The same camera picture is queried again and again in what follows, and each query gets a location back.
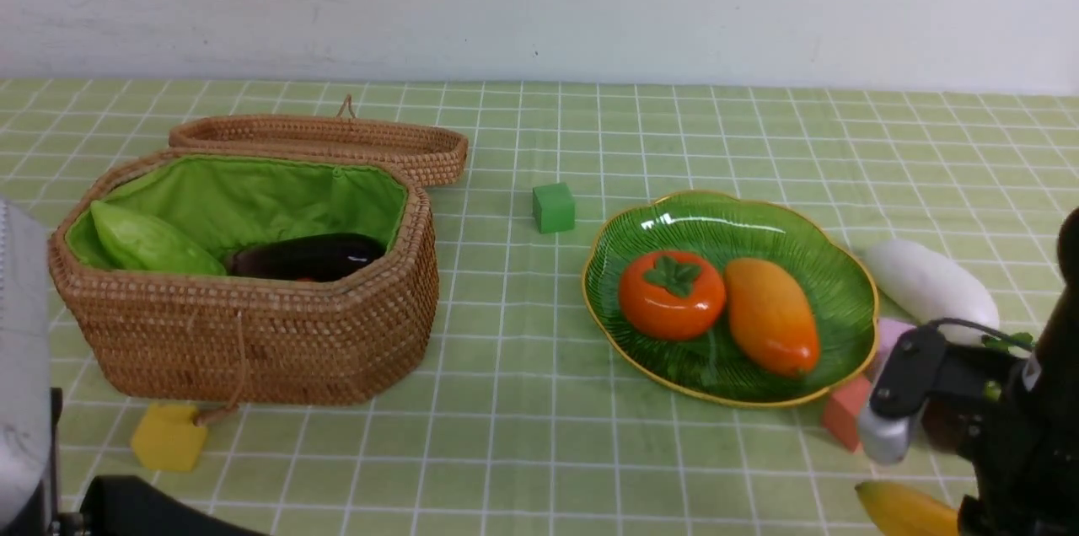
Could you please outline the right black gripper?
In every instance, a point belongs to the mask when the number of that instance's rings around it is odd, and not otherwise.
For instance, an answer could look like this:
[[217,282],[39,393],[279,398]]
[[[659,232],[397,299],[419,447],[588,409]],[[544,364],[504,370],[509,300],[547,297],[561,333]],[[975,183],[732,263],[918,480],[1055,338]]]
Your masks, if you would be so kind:
[[1001,394],[972,410],[959,454],[974,466],[978,496],[958,513],[961,535],[1075,535],[1076,356],[1028,359],[964,349]]

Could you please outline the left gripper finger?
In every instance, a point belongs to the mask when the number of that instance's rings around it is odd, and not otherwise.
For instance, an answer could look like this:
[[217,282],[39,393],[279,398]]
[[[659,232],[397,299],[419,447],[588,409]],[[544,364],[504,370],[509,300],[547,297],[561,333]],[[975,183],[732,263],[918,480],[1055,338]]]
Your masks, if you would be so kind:
[[135,475],[92,479],[80,506],[93,535],[258,535],[177,501]]

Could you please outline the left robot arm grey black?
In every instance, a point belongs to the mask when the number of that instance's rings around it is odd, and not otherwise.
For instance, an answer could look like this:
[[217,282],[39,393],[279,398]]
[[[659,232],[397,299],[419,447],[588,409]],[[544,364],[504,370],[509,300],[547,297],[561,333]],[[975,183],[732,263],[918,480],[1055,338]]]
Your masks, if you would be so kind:
[[135,475],[93,478],[76,512],[59,505],[51,386],[46,231],[1,202],[1,528],[4,535],[245,535]]

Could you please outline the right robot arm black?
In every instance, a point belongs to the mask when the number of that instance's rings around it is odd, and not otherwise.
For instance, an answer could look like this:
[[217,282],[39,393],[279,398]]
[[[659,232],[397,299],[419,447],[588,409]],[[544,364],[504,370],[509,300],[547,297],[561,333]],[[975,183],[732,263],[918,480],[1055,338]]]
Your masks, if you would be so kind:
[[996,402],[972,414],[958,450],[974,465],[978,496],[957,516],[960,535],[1078,532],[1078,216],[1057,235],[1064,289],[1028,359],[1010,368]]

